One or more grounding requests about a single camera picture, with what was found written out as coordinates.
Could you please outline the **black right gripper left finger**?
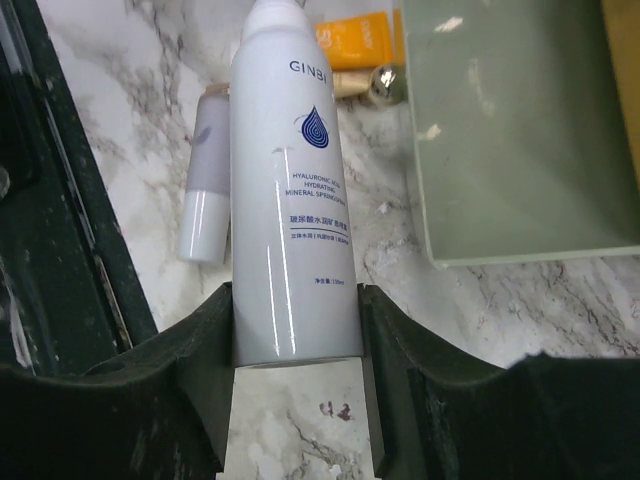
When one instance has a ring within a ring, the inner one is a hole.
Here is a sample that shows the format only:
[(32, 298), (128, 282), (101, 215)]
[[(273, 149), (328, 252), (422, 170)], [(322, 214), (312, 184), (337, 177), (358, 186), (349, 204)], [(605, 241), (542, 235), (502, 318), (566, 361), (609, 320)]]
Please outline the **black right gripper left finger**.
[(1, 366), (4, 479), (213, 479), (234, 383), (231, 285), (82, 375)]

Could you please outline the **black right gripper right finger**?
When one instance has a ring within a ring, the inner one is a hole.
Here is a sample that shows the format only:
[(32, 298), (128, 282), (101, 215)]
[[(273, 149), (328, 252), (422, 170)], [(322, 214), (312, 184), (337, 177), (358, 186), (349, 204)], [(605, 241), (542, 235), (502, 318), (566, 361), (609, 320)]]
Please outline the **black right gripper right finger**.
[(635, 479), (639, 363), (529, 356), (502, 369), (358, 289), (379, 479)]

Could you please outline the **white blue tube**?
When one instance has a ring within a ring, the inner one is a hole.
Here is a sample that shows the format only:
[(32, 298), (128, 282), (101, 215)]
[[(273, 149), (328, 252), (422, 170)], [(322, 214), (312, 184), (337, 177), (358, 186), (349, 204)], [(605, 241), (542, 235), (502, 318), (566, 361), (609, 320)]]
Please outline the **white blue tube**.
[(236, 363), (358, 357), (358, 289), (332, 72), (298, 3), (253, 5), (230, 87)]

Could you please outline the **lavender white bottle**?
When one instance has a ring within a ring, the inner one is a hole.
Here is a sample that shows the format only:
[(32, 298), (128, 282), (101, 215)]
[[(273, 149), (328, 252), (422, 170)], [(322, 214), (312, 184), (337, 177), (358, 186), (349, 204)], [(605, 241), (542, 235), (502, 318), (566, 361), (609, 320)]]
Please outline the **lavender white bottle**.
[(178, 255), (224, 263), (230, 225), (229, 86), (210, 85), (196, 109)]

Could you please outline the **grey bottom drawer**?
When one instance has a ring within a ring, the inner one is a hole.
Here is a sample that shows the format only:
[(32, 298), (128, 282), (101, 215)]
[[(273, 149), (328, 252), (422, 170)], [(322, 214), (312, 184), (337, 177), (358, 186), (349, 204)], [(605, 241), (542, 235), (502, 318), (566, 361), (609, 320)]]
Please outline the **grey bottom drawer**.
[(437, 268), (629, 256), (639, 192), (597, 1), (396, 1), (401, 156)]

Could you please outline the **orange sunscreen tube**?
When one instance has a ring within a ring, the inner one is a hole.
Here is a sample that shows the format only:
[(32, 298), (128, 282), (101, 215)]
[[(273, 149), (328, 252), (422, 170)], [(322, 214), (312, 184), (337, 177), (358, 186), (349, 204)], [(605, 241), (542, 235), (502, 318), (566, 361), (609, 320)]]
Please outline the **orange sunscreen tube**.
[(318, 23), (316, 39), (333, 71), (406, 64), (401, 10)]

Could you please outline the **yellow drawer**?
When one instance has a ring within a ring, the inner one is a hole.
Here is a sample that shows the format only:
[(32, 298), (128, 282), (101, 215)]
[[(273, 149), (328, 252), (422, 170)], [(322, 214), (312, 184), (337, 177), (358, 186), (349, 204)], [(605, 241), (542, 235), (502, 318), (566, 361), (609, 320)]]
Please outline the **yellow drawer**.
[(639, 166), (639, 0), (601, 2), (624, 122)]

